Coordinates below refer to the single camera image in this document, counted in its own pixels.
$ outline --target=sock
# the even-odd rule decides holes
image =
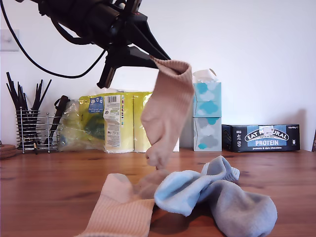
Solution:
[[[221,179],[235,181],[238,178],[239,170],[219,156],[206,163],[201,173],[185,170],[168,175],[155,192],[155,202],[163,210],[189,216],[195,205],[205,199],[204,190],[212,182]]]
[[[146,152],[148,164],[162,169],[181,134],[193,101],[194,87],[188,63],[152,59],[159,73],[141,121],[152,145]]]
[[[123,174],[109,174],[86,230],[78,237],[148,236],[154,193],[169,173],[156,170],[132,185]]]
[[[244,192],[230,182],[239,170],[222,156],[204,165],[202,173],[173,172],[155,192],[158,207],[189,216],[197,203],[207,201],[218,228],[227,237],[264,237],[273,229],[277,209],[265,195]]]
[[[219,180],[206,190],[207,202],[218,228],[227,237],[265,237],[275,226],[277,208],[266,195],[248,193]]]

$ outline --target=barcode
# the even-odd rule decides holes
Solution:
[[[117,102],[117,97],[116,96],[108,96],[108,103],[111,102]]]

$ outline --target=stacked tissue boxes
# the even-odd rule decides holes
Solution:
[[[210,70],[193,73],[194,151],[222,150],[222,84]]]

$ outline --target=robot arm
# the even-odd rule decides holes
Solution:
[[[58,32],[74,44],[96,44],[108,52],[100,88],[110,87],[114,73],[122,66],[157,68],[150,55],[168,60],[169,56],[152,35],[147,16],[138,12],[141,0],[31,0],[41,15],[51,18]],[[61,25],[74,31],[72,37]]]

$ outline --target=beige sock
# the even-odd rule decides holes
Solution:
[[[148,164],[162,169],[181,134],[193,101],[194,87],[188,63],[152,59],[159,74],[141,121],[152,145],[146,152]]]
[[[146,237],[154,193],[169,174],[156,170],[132,185],[123,174],[109,174],[86,230],[77,237]]]

